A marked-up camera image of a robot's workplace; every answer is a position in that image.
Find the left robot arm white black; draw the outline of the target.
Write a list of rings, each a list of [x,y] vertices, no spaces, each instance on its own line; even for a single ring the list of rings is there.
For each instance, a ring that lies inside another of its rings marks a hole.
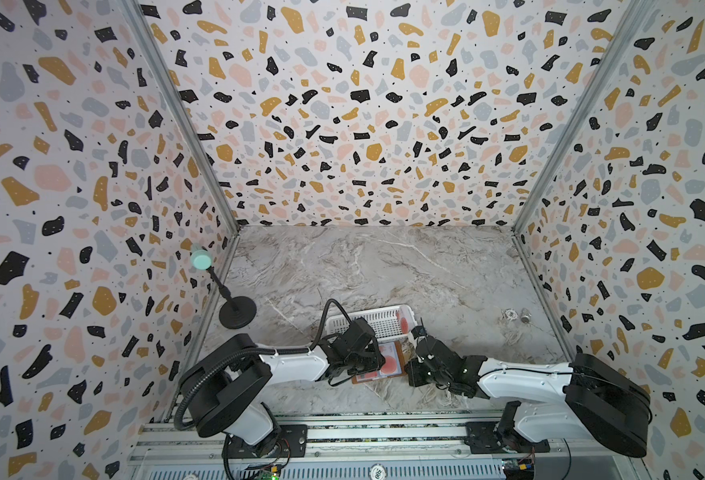
[[[182,375],[174,428],[194,430],[201,438],[228,434],[264,456],[282,428],[258,401],[262,390],[294,381],[336,387],[384,365],[375,332],[363,318],[304,347],[268,347],[238,334]]]

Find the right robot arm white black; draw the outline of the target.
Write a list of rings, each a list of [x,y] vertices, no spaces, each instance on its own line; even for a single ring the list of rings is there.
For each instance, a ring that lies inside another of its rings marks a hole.
[[[630,458],[647,454],[649,394],[591,354],[558,364],[522,364],[461,356],[422,326],[408,339],[414,347],[405,368],[409,385],[431,384],[455,396],[503,402],[493,433],[508,448],[561,438],[594,440]]]

